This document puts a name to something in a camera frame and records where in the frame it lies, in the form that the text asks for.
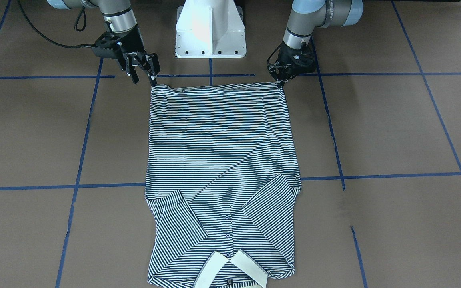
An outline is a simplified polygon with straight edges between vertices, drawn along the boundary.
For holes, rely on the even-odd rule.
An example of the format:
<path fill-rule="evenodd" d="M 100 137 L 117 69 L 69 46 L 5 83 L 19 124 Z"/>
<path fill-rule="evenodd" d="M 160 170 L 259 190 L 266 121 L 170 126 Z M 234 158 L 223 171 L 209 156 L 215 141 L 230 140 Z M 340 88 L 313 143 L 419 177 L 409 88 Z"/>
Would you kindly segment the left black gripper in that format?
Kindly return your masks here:
<path fill-rule="evenodd" d="M 277 81 L 278 89 L 283 89 L 287 80 L 315 70 L 315 56 L 307 44 L 302 44 L 301 49 L 293 49 L 282 42 L 268 58 L 268 71 Z"/>

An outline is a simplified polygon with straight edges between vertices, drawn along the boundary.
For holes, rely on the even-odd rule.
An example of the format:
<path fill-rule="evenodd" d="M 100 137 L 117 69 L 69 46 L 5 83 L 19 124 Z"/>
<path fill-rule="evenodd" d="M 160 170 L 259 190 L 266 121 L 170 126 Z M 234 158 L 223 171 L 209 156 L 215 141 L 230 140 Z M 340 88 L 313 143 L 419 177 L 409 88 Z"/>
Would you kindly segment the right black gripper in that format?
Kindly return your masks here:
<path fill-rule="evenodd" d="M 146 73 L 151 87 L 157 85 L 156 76 L 160 72 L 159 58 L 156 53 L 146 52 L 137 24 L 125 32 L 113 32 L 108 29 L 91 45 L 91 49 L 97 57 L 117 60 L 121 71 L 131 78 L 133 84 L 139 82 L 135 71 L 138 67 Z"/>

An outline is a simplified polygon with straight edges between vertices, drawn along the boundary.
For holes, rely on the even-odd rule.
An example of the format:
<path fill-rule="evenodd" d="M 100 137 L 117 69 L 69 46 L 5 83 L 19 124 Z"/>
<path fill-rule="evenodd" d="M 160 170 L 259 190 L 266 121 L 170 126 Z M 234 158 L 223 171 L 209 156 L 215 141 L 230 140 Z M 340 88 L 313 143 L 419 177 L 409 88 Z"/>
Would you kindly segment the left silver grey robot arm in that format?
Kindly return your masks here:
<path fill-rule="evenodd" d="M 311 45 L 315 28 L 346 27 L 363 14 L 362 0 L 294 0 L 283 40 L 274 50 L 276 60 L 267 69 L 278 89 L 296 76 L 313 73 L 317 64 Z"/>

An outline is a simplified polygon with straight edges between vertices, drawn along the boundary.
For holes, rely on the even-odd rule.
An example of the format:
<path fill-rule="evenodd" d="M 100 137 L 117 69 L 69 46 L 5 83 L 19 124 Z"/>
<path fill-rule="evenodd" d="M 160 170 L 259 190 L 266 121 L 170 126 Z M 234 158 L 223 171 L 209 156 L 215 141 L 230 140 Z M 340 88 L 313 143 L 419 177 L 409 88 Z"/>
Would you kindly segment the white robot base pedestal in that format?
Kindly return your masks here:
<path fill-rule="evenodd" d="M 247 54 L 242 8 L 233 0 L 187 0 L 177 8 L 178 58 L 242 58 Z"/>

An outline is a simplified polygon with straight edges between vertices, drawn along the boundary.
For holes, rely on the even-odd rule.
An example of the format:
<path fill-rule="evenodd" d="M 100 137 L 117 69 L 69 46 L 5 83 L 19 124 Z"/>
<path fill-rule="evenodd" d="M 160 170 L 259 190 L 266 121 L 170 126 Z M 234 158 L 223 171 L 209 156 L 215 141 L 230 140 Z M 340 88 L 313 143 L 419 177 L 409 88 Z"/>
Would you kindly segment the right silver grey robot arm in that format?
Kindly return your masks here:
<path fill-rule="evenodd" d="M 158 56 L 147 53 L 129 0 L 49 0 L 57 9 L 99 9 L 106 31 L 93 44 L 86 44 L 97 57 L 117 60 L 121 71 L 139 82 L 136 68 L 144 71 L 155 87 L 160 72 Z"/>

